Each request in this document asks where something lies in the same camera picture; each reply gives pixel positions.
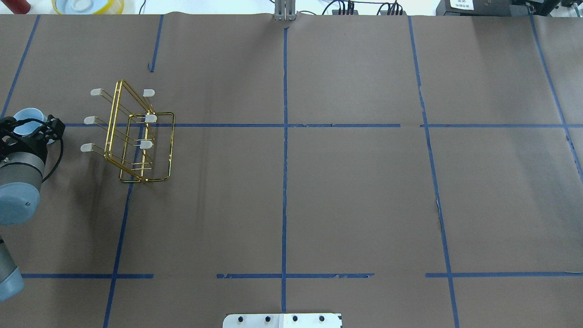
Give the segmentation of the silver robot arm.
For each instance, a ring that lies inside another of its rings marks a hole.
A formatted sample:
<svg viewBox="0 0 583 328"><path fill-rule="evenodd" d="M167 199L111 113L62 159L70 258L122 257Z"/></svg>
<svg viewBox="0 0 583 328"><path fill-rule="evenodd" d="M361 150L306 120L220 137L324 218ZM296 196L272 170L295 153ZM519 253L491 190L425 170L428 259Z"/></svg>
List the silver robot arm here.
<svg viewBox="0 0 583 328"><path fill-rule="evenodd" d="M53 115L46 120L1 119L0 223L15 226L30 220L41 201L41 187L60 166L66 125ZM44 174L49 142L60 141L60 155Z"/></svg>

